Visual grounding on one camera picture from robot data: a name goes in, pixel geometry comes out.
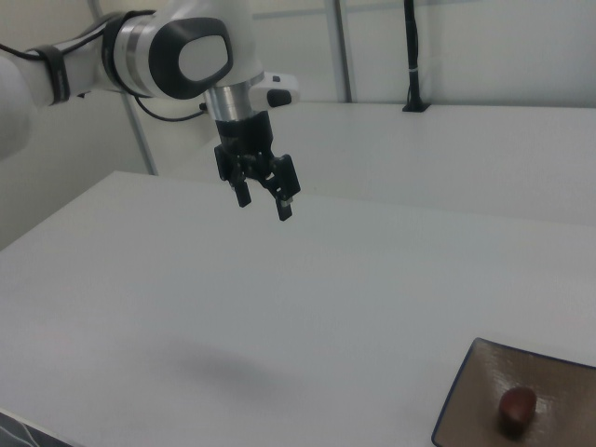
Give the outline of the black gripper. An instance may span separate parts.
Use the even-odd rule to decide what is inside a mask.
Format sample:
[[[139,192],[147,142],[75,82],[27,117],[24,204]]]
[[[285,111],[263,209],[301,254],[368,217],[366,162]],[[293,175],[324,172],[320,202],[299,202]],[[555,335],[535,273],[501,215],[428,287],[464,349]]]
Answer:
[[[291,203],[301,191],[290,155],[275,157],[274,140],[268,112],[260,112],[240,121],[216,121],[221,144],[215,148],[218,173],[234,190],[237,203],[245,208],[251,203],[246,177],[256,180],[276,201],[278,218],[292,216]]]

